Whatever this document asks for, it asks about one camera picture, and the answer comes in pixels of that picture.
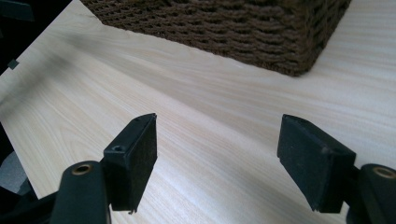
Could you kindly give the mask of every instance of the brown basket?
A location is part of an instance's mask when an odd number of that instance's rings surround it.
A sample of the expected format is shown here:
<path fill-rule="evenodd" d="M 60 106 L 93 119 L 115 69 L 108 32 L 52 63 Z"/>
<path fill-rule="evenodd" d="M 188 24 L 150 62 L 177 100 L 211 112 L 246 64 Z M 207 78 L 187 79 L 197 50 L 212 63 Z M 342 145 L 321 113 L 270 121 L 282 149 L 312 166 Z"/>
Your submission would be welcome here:
<path fill-rule="evenodd" d="M 297 76 L 326 46 L 350 0 L 81 0 L 110 26 Z"/>

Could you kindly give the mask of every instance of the screw hole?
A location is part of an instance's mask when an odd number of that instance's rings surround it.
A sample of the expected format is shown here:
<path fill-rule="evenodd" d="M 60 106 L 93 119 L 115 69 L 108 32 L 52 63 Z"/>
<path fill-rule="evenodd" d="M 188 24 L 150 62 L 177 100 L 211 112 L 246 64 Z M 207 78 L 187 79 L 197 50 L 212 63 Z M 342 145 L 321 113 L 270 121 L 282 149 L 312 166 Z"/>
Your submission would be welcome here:
<path fill-rule="evenodd" d="M 85 175 L 89 173 L 92 169 L 92 165 L 90 164 L 82 164 L 79 167 L 76 167 L 73 169 L 72 174 L 73 175 Z"/>
<path fill-rule="evenodd" d="M 373 170 L 374 170 L 374 172 L 377 175 L 380 175 L 380 176 L 382 176 L 384 178 L 388 178 L 388 179 L 395 179 L 396 178 L 396 174 L 393 171 L 391 171 L 390 169 L 387 169 L 385 167 L 377 166 Z"/>

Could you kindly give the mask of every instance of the woven basket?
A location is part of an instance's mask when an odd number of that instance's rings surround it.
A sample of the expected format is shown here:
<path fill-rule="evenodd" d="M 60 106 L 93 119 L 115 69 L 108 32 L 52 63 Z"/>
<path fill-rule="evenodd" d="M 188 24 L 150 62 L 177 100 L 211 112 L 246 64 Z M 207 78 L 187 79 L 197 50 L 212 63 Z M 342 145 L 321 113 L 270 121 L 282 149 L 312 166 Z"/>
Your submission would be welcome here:
<path fill-rule="evenodd" d="M 286 75 L 308 71 L 350 0 L 81 0 L 110 26 Z"/>

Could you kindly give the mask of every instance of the light wood surface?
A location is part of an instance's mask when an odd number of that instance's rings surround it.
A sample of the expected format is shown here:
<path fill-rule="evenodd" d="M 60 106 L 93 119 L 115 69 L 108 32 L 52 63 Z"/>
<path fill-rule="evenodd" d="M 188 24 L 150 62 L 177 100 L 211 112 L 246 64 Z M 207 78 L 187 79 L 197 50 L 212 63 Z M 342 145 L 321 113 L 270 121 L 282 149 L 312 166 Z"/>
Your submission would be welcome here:
<path fill-rule="evenodd" d="M 113 223 L 345 223 L 309 209 L 276 157 L 282 114 L 396 161 L 396 2 L 353 0 L 299 78 L 104 26 L 72 4 L 0 76 L 0 119 L 39 197 L 103 157 L 133 118 L 158 115 L 159 159 L 137 214 Z"/>

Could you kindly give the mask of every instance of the wood grain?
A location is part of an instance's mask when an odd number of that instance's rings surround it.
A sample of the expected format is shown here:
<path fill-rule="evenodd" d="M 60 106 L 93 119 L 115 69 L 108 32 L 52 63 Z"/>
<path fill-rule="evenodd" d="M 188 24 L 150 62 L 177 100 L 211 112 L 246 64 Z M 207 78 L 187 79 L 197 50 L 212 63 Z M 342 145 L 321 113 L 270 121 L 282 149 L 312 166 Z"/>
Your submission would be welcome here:
<path fill-rule="evenodd" d="M 137 214 L 113 223 L 344 223 L 313 213 L 276 157 L 282 114 L 396 161 L 396 2 L 354 0 L 298 77 L 102 25 L 72 4 L 0 76 L 0 119 L 38 196 L 100 160 L 133 118 L 158 115 L 159 159 Z"/>

